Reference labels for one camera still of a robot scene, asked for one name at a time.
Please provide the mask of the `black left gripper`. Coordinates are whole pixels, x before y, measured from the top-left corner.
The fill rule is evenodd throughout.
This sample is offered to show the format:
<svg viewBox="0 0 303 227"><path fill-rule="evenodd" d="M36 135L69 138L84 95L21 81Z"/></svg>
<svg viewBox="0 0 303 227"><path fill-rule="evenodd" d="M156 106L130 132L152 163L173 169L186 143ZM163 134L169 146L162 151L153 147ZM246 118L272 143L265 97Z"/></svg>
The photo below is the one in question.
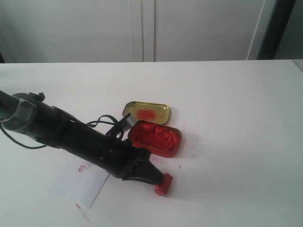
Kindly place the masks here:
<svg viewBox="0 0 303 227"><path fill-rule="evenodd" d="M104 135L94 137L94 164L123 181L138 181L155 185L163 182L163 173L151 162L151 152L136 148L130 140L113 139Z"/></svg>

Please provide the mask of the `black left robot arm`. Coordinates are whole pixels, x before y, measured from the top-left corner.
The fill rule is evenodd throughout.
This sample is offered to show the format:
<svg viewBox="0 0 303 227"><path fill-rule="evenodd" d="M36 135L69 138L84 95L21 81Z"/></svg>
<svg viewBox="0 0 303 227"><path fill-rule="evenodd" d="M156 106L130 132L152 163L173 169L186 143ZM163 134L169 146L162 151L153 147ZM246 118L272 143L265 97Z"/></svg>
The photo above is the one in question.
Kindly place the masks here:
<svg viewBox="0 0 303 227"><path fill-rule="evenodd" d="M44 103L43 93L0 93L0 129L13 131L41 143L42 147L61 148L105 169L122 180L162 184L164 174L151 162L151 152L136 148L124 132L135 123L128 114L121 120L111 115L112 128L106 133L95 130L101 120L83 123L71 114Z"/></svg>

